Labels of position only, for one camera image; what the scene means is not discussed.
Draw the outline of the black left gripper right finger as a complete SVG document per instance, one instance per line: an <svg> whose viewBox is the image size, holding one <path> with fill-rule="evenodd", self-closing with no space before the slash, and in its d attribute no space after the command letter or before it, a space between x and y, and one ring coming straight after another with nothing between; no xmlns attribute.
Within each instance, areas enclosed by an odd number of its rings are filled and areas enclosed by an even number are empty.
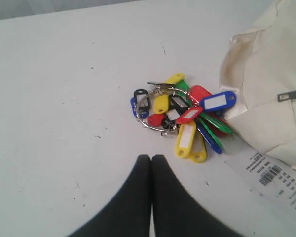
<svg viewBox="0 0 296 237"><path fill-rule="evenodd" d="M153 221L157 237L240 237L212 216L179 182L164 155L151 159Z"/></svg>

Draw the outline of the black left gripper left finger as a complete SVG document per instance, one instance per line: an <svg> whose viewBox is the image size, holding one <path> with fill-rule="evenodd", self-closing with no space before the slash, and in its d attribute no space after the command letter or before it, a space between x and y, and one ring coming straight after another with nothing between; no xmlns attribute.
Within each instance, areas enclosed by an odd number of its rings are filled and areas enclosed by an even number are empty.
<svg viewBox="0 0 296 237"><path fill-rule="evenodd" d="M115 196L71 237L148 237L152 205L151 159L139 155Z"/></svg>

